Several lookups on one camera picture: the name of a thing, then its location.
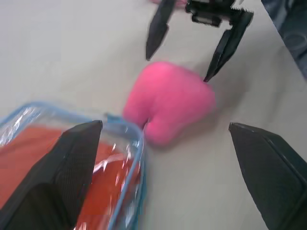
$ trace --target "pink object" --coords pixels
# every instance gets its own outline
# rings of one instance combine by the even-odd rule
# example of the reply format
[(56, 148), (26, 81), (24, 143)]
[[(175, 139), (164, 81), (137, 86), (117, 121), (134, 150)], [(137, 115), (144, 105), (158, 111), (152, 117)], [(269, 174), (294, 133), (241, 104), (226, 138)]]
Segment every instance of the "pink object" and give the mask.
[[(160, 2), (161, 2), (161, 0), (150, 0), (150, 1), (155, 3), (155, 4), (160, 4)], [(187, 2), (188, 2), (188, 0), (177, 0), (176, 6), (177, 7), (185, 7)]]
[(214, 92), (198, 74), (169, 62), (155, 62), (140, 73), (123, 117), (144, 128), (148, 141), (165, 145), (214, 107)]

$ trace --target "white table surface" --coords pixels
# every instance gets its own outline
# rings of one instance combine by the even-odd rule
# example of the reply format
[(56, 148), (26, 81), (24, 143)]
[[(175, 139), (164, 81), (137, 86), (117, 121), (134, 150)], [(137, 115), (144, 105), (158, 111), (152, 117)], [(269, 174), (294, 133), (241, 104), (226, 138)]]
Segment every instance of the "white table surface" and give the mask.
[[(167, 149), (149, 150), (145, 230), (266, 230), (244, 184), (229, 122), (276, 132), (307, 160), (307, 89), (260, 0), (232, 59), (210, 82), (218, 109)], [(147, 0), (2, 0), (0, 115), (30, 100), (119, 114), (145, 61)], [(177, 11), (152, 61), (205, 76), (227, 24)]]

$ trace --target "pink heart-shaped plush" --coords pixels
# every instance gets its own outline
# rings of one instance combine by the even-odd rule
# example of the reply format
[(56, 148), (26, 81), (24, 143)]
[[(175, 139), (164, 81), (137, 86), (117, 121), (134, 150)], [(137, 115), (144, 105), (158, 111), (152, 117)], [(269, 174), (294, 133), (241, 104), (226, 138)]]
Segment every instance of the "pink heart-shaped plush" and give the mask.
[(144, 128), (148, 141), (165, 145), (214, 107), (214, 92), (198, 74), (169, 62), (155, 62), (140, 73), (123, 117)]

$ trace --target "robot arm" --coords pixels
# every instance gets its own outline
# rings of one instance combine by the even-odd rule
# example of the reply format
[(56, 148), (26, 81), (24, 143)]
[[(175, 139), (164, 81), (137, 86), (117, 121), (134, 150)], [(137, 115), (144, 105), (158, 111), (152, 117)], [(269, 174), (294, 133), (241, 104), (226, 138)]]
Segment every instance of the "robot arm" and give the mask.
[[(200, 2), (188, 0), (186, 12), (192, 14), (192, 21), (219, 27), (222, 20), (229, 21), (232, 26), (226, 30), (214, 52), (204, 82), (208, 82), (218, 73), (221, 67), (231, 58), (236, 51), (246, 28), (252, 21), (254, 13), (244, 9), (235, 9), (235, 0), (208, 0)], [(149, 27), (146, 42), (146, 59), (154, 55), (161, 45), (167, 31), (168, 21), (175, 7), (176, 0), (162, 0)]]

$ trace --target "orange cloth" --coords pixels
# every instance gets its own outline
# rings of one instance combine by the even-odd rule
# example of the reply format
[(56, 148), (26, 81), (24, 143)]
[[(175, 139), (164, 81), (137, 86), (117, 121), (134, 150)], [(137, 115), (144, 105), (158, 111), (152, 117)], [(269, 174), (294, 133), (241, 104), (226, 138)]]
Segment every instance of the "orange cloth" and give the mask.
[[(61, 134), (60, 129), (29, 126), (13, 141), (0, 148), (0, 207), (5, 204), (31, 167), (50, 152)], [(92, 184), (78, 219), (77, 230), (81, 230), (78, 227), (84, 226), (84, 223), (87, 226), (85, 230), (107, 228), (133, 159), (127, 159), (113, 146), (100, 142), (96, 166), (101, 161), (114, 158), (116, 160), (107, 165), (102, 164), (102, 167), (93, 174)], [(125, 197), (126, 201), (129, 200), (129, 196), (132, 195), (130, 192), (138, 183), (139, 172), (140, 166), (133, 174)]]

